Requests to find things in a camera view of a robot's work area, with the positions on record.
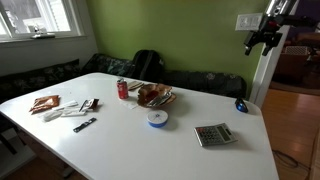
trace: window sill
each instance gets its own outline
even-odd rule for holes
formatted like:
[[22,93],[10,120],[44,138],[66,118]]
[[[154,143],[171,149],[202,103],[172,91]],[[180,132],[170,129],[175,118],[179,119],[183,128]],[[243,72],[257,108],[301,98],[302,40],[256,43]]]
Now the window sill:
[[13,39],[13,40],[0,40],[0,47],[19,47],[19,46],[30,46],[30,45],[42,45],[48,43],[61,43],[68,41],[79,41],[86,40],[88,37],[85,35],[81,36],[64,36],[64,37],[55,37],[48,39]]

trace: computer mouse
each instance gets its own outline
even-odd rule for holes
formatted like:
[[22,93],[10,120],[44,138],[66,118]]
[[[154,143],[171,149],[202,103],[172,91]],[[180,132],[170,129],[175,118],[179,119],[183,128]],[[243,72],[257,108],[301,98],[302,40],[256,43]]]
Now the computer mouse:
[[246,104],[244,103],[244,101],[241,98],[237,98],[236,102],[236,108],[244,113],[249,112],[248,107],[246,106]]

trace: window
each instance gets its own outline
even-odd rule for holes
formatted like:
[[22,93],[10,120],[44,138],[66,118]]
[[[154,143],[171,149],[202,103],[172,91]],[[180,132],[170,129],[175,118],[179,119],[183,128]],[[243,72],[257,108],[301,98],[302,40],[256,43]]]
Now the window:
[[72,0],[0,0],[0,38],[80,35],[74,10]]

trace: soda can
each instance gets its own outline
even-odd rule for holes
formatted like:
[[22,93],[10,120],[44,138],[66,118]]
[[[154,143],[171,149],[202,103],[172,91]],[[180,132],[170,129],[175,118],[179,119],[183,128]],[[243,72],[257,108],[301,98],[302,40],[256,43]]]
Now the soda can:
[[121,78],[117,81],[117,87],[119,98],[127,99],[129,97],[127,82],[123,78]]

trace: white door frame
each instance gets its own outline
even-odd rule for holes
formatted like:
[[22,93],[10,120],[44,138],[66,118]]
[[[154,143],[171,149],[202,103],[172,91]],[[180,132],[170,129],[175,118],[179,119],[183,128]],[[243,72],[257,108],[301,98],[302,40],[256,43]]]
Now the white door frame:
[[[296,12],[298,4],[299,4],[299,0],[296,2],[290,14],[294,14]],[[256,74],[252,82],[252,90],[249,98],[250,102],[254,103],[260,108],[263,105],[264,99],[269,89],[269,85],[270,85],[274,70],[277,66],[277,63],[282,51],[282,47],[287,38],[289,29],[290,29],[289,26],[281,27],[279,32],[281,32],[283,35],[278,46],[272,48],[272,50],[268,53],[267,56],[262,56],[262,55],[260,56]]]

